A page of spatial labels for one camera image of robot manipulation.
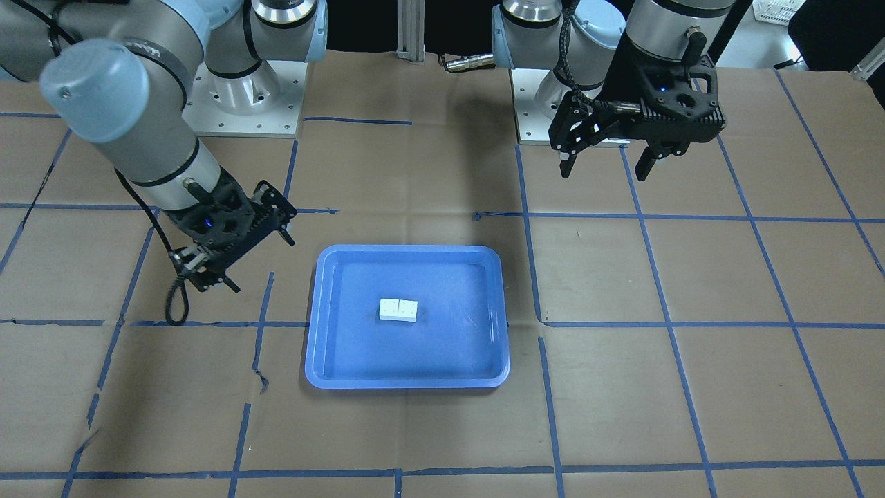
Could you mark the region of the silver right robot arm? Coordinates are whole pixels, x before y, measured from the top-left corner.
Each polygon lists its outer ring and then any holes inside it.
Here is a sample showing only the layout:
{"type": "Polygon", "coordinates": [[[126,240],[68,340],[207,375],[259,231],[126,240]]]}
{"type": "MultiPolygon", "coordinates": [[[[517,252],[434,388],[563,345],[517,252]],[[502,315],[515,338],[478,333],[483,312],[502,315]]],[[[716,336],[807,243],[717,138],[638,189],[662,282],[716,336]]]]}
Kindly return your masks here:
{"type": "Polygon", "coordinates": [[[73,133],[153,201],[191,245],[177,278],[233,288],[225,271],[296,208],[253,193],[203,136],[294,138],[306,65],[328,39],[325,1],[3,1],[2,76],[38,82],[73,133]]]}

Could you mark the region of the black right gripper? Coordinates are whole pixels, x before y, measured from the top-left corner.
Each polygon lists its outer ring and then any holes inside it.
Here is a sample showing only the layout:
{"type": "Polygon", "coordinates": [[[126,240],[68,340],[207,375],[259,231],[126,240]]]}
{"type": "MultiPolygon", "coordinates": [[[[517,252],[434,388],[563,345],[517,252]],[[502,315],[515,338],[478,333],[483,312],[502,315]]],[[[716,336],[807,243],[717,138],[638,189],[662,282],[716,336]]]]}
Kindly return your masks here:
{"type": "Polygon", "coordinates": [[[297,209],[269,182],[257,183],[252,196],[235,180],[219,180],[213,190],[203,189],[196,180],[185,180],[183,186],[196,204],[168,211],[167,216],[192,243],[175,249],[171,257],[179,277],[196,290],[224,284],[240,293],[227,276],[228,268],[274,232],[290,247],[296,245],[288,224],[297,209]]]}

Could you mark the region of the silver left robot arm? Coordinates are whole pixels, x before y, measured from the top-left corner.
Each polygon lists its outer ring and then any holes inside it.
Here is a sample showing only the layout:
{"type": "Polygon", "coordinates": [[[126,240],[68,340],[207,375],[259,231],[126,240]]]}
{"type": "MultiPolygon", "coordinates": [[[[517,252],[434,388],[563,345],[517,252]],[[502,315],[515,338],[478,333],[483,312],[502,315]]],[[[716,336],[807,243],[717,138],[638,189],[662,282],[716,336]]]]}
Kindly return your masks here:
{"type": "Polygon", "coordinates": [[[635,166],[686,154],[726,129],[708,53],[731,1],[503,1],[492,10],[492,54],[509,69],[551,72],[563,95],[548,129],[559,169],[604,140],[642,140],[635,166]]]}

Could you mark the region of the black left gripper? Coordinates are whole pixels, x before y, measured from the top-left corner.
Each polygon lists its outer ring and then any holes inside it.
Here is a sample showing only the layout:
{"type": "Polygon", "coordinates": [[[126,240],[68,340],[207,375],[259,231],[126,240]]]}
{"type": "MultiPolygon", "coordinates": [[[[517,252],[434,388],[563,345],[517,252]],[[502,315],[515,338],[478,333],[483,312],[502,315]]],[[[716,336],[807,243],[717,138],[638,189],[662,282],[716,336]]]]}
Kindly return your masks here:
{"type": "Polygon", "coordinates": [[[664,61],[629,48],[611,67],[597,97],[571,89],[563,95],[549,127],[550,147],[559,152],[562,178],[571,176],[578,154],[604,140],[644,140],[635,165],[644,182],[654,164],[684,155],[725,129],[714,61],[706,53],[694,65],[664,61]]]}

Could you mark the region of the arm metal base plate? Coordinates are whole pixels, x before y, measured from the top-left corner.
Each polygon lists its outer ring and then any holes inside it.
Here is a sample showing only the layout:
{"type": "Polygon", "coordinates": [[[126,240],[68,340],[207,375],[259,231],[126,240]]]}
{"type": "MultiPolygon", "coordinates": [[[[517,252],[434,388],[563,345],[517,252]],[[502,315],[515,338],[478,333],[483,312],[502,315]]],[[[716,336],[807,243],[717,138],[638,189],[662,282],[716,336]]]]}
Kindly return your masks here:
{"type": "Polygon", "coordinates": [[[265,61],[251,75],[221,78],[199,66],[183,119],[201,138],[295,139],[310,65],[265,61]]]}
{"type": "Polygon", "coordinates": [[[549,146],[549,128],[567,88],[551,70],[510,70],[517,138],[522,145],[549,146]]]}

